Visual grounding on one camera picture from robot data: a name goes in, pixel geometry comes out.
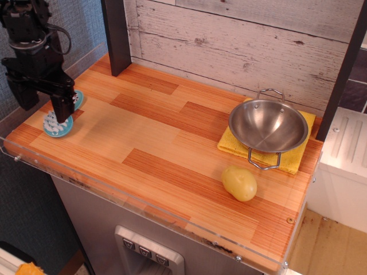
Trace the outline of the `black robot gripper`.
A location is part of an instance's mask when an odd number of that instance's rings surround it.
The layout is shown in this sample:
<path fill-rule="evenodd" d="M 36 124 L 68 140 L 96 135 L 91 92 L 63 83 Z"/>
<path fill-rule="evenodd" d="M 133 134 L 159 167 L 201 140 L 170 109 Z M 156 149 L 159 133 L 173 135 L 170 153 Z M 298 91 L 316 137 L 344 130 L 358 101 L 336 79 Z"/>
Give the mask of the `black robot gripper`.
<path fill-rule="evenodd" d="M 6 67 L 8 85 L 21 108 L 32 109 L 38 102 L 38 92 L 50 96 L 58 123 L 63 123 L 75 111 L 74 80 L 63 70 L 63 57 L 50 46 L 35 53 L 15 50 L 15 57 L 1 60 Z"/>

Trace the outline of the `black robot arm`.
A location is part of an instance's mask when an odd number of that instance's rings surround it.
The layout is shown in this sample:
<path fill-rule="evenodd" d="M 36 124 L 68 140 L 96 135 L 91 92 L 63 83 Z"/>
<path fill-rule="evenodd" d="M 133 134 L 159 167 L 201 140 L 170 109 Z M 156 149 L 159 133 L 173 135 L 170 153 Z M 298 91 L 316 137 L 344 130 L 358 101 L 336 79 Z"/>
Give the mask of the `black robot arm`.
<path fill-rule="evenodd" d="M 28 111 L 39 102 L 40 92 L 49 95 L 58 123 L 75 111 L 74 80 L 63 70 L 64 55 L 59 32 L 49 24 L 47 1 L 1 1 L 1 25 L 8 33 L 14 57 L 5 57 L 8 85 L 20 107 Z"/>

